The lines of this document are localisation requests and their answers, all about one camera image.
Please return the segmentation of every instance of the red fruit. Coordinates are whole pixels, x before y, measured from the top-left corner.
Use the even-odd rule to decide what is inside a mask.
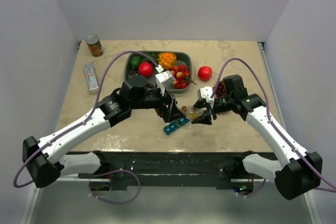
[[[186,87],[188,87],[188,83],[185,83],[185,82],[180,83],[180,88],[181,89],[185,89]]]
[[[182,73],[182,72],[178,72],[178,73],[176,74],[176,78],[178,78],[178,79],[180,79],[180,80],[184,79],[184,77],[185,77],[185,75],[184,75],[184,73]]]
[[[145,77],[149,77],[154,73],[154,69],[152,65],[150,65],[148,62],[143,62],[140,64],[138,71],[140,74],[142,74]]]
[[[210,80],[212,76],[212,69],[211,67],[208,66],[204,66],[204,67],[200,67],[198,70],[198,77],[202,80],[202,81],[208,81]]]
[[[187,67],[185,65],[180,65],[178,69],[179,71],[184,72],[185,70],[187,70]]]
[[[184,71],[185,76],[190,77],[190,71],[186,70]]]
[[[172,66],[171,70],[175,71],[175,73],[177,73],[179,71],[179,67],[178,66]]]
[[[180,84],[180,80],[179,80],[179,79],[175,79],[175,81],[173,81],[172,84],[173,84],[173,85]]]

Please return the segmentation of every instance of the gray tray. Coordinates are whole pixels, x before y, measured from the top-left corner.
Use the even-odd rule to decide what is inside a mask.
[[[167,51],[139,51],[139,52],[152,52],[154,54],[159,54],[161,52],[167,52]],[[191,63],[191,59],[189,57],[189,55],[183,53],[183,52],[173,52],[174,54],[176,54],[176,58],[177,58],[177,65],[182,65],[185,64],[187,67],[187,70],[190,71],[190,78],[193,79],[194,76],[194,71],[193,71],[193,67],[192,67],[192,63]],[[134,72],[135,70],[130,68],[130,60],[132,59],[132,57],[134,57],[136,54],[131,54],[129,55],[127,62],[126,62],[126,66],[125,66],[125,73],[124,73],[124,80],[126,80],[126,77],[128,74],[130,74],[131,72]],[[148,82],[150,82],[151,84],[155,85],[156,81],[155,81],[155,75],[157,74],[157,70],[154,69],[154,74],[150,77],[147,78]],[[170,85],[167,88],[167,91],[170,94],[180,94],[183,93],[184,91],[186,91],[189,87],[190,87],[191,83],[188,84],[188,86],[184,89],[174,89],[174,85]]]

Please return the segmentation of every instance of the white wall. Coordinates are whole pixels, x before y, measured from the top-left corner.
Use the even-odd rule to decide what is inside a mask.
[[[336,0],[290,0],[266,41],[266,55],[290,134],[323,158],[336,183]],[[323,223],[335,223],[336,195],[315,191]]]
[[[22,141],[54,130],[77,45],[56,0],[0,6],[0,222],[18,223],[28,193],[12,185]]]
[[[289,0],[57,0],[77,38],[264,41]]]

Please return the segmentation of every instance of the beige tabletop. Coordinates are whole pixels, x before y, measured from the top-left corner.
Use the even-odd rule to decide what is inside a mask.
[[[182,94],[176,94],[178,106],[193,105],[197,90],[214,86],[223,63],[232,57],[242,58],[254,69],[270,98],[270,107],[277,117],[274,100],[268,83],[264,64],[255,41],[180,41],[180,40],[103,40],[104,54],[93,57],[82,41],[73,69],[66,98],[62,107],[58,129],[87,113],[93,106],[96,95],[90,94],[84,64],[92,61],[98,80],[112,58],[126,50],[180,51],[188,54],[196,71],[201,66],[210,66],[213,76],[209,82],[195,78],[197,85]],[[119,58],[105,79],[101,99],[109,95],[123,82],[127,55]],[[223,76],[242,76],[249,94],[263,97],[258,83],[249,70],[240,62],[231,62]],[[154,110],[133,110],[132,116],[111,129],[96,134],[78,145],[75,151],[142,151],[142,152],[256,152],[270,151],[260,135],[233,112],[221,114],[213,125],[187,124],[171,135],[166,135],[166,124]]]

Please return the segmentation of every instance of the gray floor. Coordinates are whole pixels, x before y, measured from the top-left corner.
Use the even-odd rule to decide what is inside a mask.
[[[108,192],[105,197],[123,200],[135,191],[129,187],[127,191]],[[215,188],[143,187],[134,202],[112,205],[88,194],[86,181],[56,182],[41,189],[31,224],[311,223],[304,198],[287,201],[271,183],[247,199]]]

